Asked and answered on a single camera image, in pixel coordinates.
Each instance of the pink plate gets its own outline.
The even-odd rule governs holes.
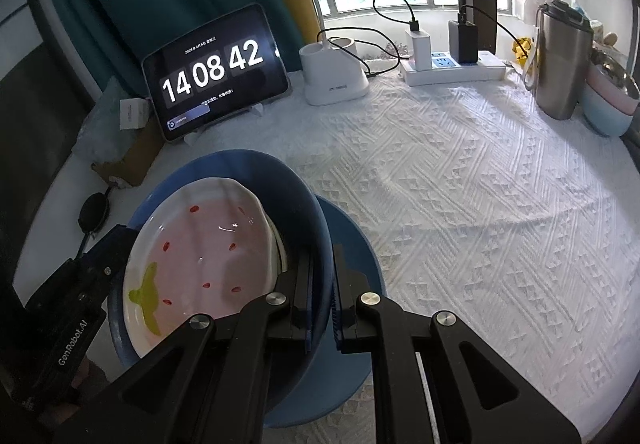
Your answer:
[[[144,356],[191,315],[220,318],[273,290],[280,258],[260,201],[232,179],[189,183],[156,208],[124,277],[124,319]]]

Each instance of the metal screw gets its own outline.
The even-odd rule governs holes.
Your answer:
[[[360,301],[365,305],[377,305],[380,303],[380,295],[376,293],[364,293],[360,296]]]
[[[456,315],[448,310],[442,310],[436,314],[436,321],[440,323],[440,325],[444,325],[446,327],[452,326],[456,320]]]
[[[189,320],[189,326],[194,330],[206,329],[210,323],[211,319],[204,314],[196,314]]]
[[[265,299],[269,305],[282,305],[287,297],[283,293],[269,293]]]

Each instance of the digital clock display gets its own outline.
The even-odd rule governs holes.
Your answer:
[[[147,56],[142,68],[168,141],[288,88],[278,48],[258,4],[177,38]]]

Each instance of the stacked bowls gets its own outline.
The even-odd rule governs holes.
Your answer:
[[[602,135],[620,137],[629,128],[639,100],[638,86],[625,68],[594,47],[580,99],[591,127]]]

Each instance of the power adapter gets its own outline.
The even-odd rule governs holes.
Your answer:
[[[449,21],[449,53],[460,64],[478,63],[478,27],[458,13],[458,21]]]

